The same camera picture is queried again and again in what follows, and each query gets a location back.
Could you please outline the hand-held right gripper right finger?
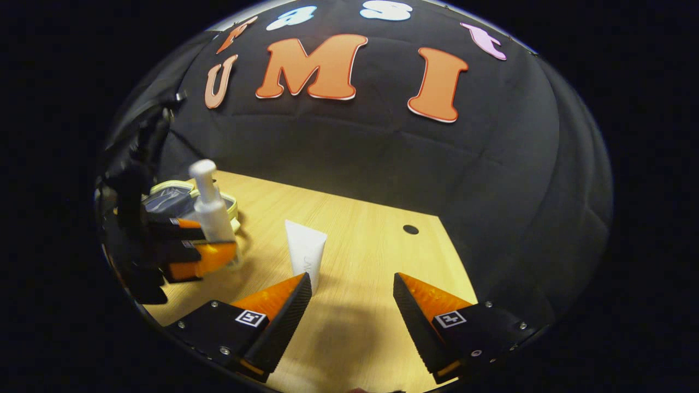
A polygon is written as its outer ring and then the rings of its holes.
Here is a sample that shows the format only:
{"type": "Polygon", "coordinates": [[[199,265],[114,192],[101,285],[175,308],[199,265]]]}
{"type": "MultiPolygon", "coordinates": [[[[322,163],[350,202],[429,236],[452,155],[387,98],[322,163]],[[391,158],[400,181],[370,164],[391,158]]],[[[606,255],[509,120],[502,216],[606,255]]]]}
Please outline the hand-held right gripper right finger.
{"type": "Polygon", "coordinates": [[[470,303],[402,272],[394,275],[393,297],[422,362],[439,384],[491,371],[547,330],[490,301],[470,303]]]}

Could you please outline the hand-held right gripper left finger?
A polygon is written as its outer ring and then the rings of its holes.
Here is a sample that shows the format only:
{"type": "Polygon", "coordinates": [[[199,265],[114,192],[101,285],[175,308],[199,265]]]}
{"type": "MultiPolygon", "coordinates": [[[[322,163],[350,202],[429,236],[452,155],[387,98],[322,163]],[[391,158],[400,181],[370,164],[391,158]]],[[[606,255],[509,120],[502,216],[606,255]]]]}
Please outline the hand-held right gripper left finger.
{"type": "Polygon", "coordinates": [[[310,275],[302,273],[234,303],[207,301],[165,331],[202,358],[265,383],[311,297],[310,275]]]}

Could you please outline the white pump bottle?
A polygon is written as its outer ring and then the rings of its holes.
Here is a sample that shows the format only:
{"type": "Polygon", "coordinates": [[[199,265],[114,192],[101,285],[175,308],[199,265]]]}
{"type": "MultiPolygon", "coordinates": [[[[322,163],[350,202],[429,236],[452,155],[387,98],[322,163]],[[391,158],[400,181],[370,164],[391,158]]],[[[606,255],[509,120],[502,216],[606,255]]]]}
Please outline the white pump bottle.
{"type": "MultiPolygon", "coordinates": [[[[224,243],[237,242],[235,230],[239,227],[237,221],[229,216],[226,200],[220,194],[213,181],[213,174],[217,171],[215,162],[210,159],[202,159],[189,167],[189,175],[194,179],[195,187],[200,191],[199,199],[194,203],[197,214],[197,222],[202,226],[206,241],[197,243],[224,243]]],[[[240,247],[238,244],[237,258],[222,269],[235,270],[242,266],[240,247]]]]}

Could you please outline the white cream tube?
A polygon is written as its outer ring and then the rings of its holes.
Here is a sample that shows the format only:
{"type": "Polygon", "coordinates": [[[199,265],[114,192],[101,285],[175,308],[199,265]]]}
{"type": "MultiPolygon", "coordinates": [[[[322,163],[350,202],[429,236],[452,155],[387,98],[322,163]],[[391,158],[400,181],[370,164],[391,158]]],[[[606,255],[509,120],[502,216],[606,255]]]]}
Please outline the white cream tube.
{"type": "Polygon", "coordinates": [[[292,221],[285,221],[285,229],[292,272],[308,273],[311,281],[316,282],[328,235],[292,221]]]}

